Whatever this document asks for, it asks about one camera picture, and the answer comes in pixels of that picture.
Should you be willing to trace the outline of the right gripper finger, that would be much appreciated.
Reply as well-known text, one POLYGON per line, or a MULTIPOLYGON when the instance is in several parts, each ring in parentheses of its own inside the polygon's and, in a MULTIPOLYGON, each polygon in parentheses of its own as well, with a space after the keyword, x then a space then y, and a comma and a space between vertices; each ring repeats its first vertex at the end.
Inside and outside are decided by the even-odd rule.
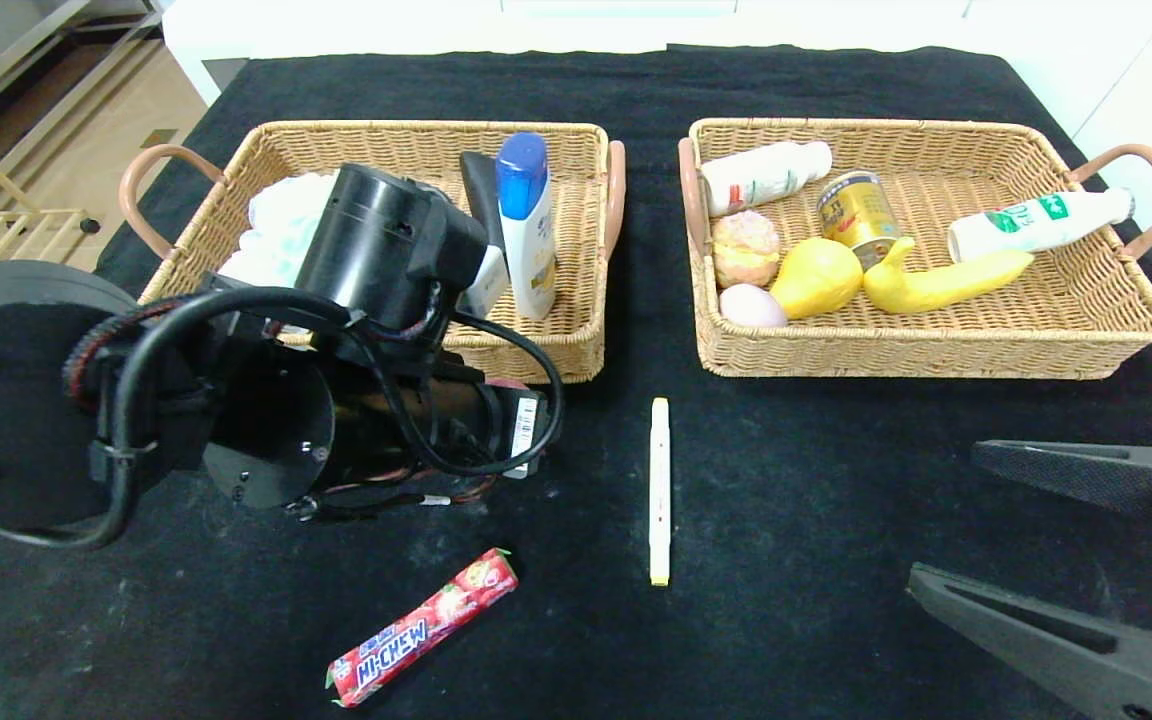
POLYGON ((1092 719, 1152 719, 1152 632, 911 566, 916 602, 1092 719))
POLYGON ((1124 515, 1152 515, 1152 446, 987 439, 973 464, 996 477, 1124 515))

